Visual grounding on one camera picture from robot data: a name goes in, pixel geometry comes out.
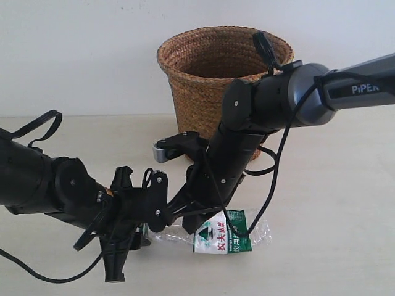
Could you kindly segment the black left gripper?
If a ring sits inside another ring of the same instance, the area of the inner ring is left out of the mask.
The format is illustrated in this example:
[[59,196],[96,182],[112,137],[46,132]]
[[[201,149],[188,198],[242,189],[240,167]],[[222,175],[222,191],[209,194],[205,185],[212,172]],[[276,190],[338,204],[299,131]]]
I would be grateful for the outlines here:
[[[125,282],[123,267],[130,250],[130,239],[126,239],[135,226],[146,224],[153,232],[161,232],[167,226],[168,177],[160,170],[148,169],[151,173],[149,185],[121,190],[111,190],[112,206],[98,226],[98,233],[108,236],[116,226],[112,240],[100,239],[105,282]],[[151,241],[143,226],[139,226],[133,237],[131,250],[149,247]]]

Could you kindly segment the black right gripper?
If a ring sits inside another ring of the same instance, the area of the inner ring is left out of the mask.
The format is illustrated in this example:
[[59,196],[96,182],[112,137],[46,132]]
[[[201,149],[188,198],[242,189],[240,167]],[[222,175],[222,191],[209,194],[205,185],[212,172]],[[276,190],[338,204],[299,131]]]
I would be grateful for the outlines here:
[[182,216],[182,228],[193,234],[228,205],[246,167],[244,141],[199,141],[195,161],[186,171],[184,185],[167,204],[166,215]]

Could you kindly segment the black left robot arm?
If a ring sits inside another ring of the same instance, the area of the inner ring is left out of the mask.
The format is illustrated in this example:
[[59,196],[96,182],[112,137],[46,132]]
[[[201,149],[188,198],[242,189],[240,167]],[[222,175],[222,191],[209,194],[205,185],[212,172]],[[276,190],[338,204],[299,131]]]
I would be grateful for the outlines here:
[[123,282],[128,253],[145,245],[142,226],[163,229],[168,179],[146,172],[141,187],[131,183],[132,170],[118,167],[110,187],[92,178],[78,158],[52,158],[1,131],[1,205],[14,215],[44,214],[82,228],[75,250],[98,239],[106,282]]

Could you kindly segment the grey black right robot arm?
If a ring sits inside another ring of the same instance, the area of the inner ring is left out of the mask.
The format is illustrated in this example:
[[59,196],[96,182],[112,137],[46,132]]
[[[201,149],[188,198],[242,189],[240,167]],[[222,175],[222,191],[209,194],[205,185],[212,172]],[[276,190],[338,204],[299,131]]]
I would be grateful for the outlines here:
[[246,174],[253,153],[273,133],[320,126],[342,109],[394,104],[394,55],[340,70],[300,61],[255,83],[234,80],[222,117],[207,141],[190,133],[170,139],[175,155],[193,160],[186,182],[168,203],[164,226],[183,218],[187,232],[225,209]]

